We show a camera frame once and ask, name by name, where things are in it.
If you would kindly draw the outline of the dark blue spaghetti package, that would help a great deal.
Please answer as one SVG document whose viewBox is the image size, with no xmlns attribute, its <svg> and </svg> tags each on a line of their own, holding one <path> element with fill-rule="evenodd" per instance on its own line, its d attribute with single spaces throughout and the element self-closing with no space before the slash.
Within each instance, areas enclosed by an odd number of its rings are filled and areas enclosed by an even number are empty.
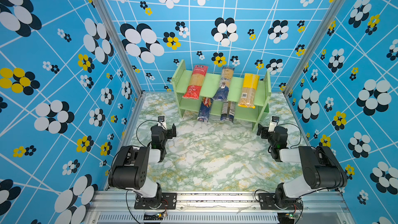
<svg viewBox="0 0 398 224">
<path fill-rule="evenodd" d="M 213 103 L 212 98 L 209 98 L 209 97 L 202 98 L 201 106 L 200 106 L 199 114 L 198 114 L 198 121 L 208 122 L 210 112 L 211 112 L 212 103 Z"/>
</svg>

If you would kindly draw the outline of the clear blue spaghetti package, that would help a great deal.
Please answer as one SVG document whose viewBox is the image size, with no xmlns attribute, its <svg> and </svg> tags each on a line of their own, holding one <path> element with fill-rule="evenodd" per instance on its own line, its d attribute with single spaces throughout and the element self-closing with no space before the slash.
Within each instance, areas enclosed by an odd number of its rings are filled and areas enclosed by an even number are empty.
<svg viewBox="0 0 398 224">
<path fill-rule="evenodd" d="M 224 102 L 222 106 L 220 120 L 234 122 L 235 107 L 236 107 L 235 102 L 231 101 Z"/>
</svg>

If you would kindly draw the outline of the red spaghetti package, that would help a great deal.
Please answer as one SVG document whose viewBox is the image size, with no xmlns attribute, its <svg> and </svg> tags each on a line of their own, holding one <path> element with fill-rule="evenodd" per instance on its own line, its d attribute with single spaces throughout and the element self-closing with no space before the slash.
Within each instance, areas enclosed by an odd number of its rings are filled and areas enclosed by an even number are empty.
<svg viewBox="0 0 398 224">
<path fill-rule="evenodd" d="M 184 99 L 197 100 L 200 97 L 207 70 L 208 66 L 206 65 L 196 65 L 194 67 L 187 91 L 183 95 Z"/>
</svg>

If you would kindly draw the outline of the blue yellow spaghetti package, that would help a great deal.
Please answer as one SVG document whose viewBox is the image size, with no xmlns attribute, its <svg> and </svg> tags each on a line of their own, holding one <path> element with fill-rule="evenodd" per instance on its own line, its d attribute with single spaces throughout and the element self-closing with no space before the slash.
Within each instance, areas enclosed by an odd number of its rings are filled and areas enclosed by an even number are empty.
<svg viewBox="0 0 398 224">
<path fill-rule="evenodd" d="M 233 78 L 235 68 L 224 66 L 221 72 L 219 87 L 213 96 L 213 100 L 226 102 L 230 91 L 230 84 Z"/>
</svg>

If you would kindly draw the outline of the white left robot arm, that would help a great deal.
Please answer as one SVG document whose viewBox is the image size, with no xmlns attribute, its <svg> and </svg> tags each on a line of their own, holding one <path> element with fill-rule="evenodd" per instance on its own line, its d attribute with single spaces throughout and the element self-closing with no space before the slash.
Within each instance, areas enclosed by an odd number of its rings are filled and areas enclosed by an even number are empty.
<svg viewBox="0 0 398 224">
<path fill-rule="evenodd" d="M 160 198 L 159 183 L 147 178 L 148 165 L 163 162 L 166 142 L 177 136 L 176 126 L 166 129 L 163 124 L 151 127 L 149 146 L 123 146 L 116 154 L 108 176 L 108 184 L 122 190 L 132 190 L 144 199 Z"/>
</svg>

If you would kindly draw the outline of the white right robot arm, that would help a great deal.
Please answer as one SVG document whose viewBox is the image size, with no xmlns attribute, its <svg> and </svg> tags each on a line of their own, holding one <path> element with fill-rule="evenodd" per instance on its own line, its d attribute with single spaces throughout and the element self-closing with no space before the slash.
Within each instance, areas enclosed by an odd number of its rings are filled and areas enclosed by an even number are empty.
<svg viewBox="0 0 398 224">
<path fill-rule="evenodd" d="M 323 189 L 335 189 L 347 185 L 345 170 L 341 167 L 331 148 L 327 146 L 287 147 L 287 129 L 282 126 L 258 125 L 257 135 L 268 140 L 268 152 L 276 162 L 301 165 L 302 175 L 280 183 L 274 199 L 279 205 Z"/>
</svg>

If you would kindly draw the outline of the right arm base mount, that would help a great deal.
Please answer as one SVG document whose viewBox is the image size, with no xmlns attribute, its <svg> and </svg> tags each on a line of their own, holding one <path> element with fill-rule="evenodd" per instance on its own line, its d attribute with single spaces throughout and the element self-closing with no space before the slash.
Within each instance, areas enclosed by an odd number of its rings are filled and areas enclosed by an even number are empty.
<svg viewBox="0 0 398 224">
<path fill-rule="evenodd" d="M 295 210 L 303 209 L 303 203 L 299 198 L 288 198 L 283 189 L 283 183 L 280 183 L 274 193 L 259 193 L 258 201 L 261 210 Z"/>
</svg>

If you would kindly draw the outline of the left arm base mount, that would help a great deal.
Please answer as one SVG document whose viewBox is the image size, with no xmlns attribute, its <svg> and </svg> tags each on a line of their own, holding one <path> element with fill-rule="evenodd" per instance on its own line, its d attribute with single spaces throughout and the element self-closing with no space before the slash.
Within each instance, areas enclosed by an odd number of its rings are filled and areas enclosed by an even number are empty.
<svg viewBox="0 0 398 224">
<path fill-rule="evenodd" d="M 140 195 L 136 196 L 134 209 L 143 210 L 166 210 L 176 209 L 177 193 L 162 192 L 156 193 L 154 198 L 145 198 Z"/>
</svg>

